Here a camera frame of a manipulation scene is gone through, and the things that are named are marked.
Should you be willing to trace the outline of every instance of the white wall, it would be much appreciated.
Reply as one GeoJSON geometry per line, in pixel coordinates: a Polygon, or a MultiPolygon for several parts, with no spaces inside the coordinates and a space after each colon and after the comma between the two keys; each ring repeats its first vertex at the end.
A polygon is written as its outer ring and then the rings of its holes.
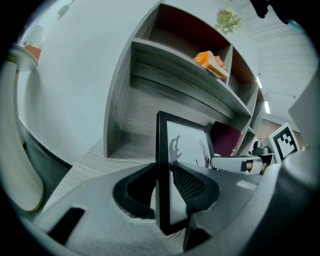
{"type": "Polygon", "coordinates": [[[118,58],[157,0],[75,0],[56,20],[62,2],[35,21],[45,30],[42,52],[37,69],[20,74],[18,110],[33,136],[73,165],[103,137],[118,58]]]}
{"type": "MultiPolygon", "coordinates": [[[[168,5],[180,8],[199,19],[203,20],[212,27],[217,23],[217,12],[219,9],[226,8],[230,2],[228,0],[164,0],[168,5]]],[[[256,77],[257,71],[257,52],[253,41],[251,29],[244,18],[241,22],[241,29],[227,35],[219,32],[237,49],[244,58],[252,73],[256,77]]]]}

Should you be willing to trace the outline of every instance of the black picture frame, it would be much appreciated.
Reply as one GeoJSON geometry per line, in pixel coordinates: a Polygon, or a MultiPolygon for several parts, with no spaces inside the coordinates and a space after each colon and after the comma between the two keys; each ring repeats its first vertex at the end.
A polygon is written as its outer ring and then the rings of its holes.
{"type": "Polygon", "coordinates": [[[206,139],[211,157],[214,156],[214,149],[210,138],[209,128],[187,119],[159,111],[156,115],[156,150],[155,161],[158,164],[156,174],[156,223],[166,235],[178,232],[187,226],[187,219],[170,223],[170,170],[168,154],[168,130],[167,122],[173,122],[186,127],[198,129],[206,133],[206,139]]]}

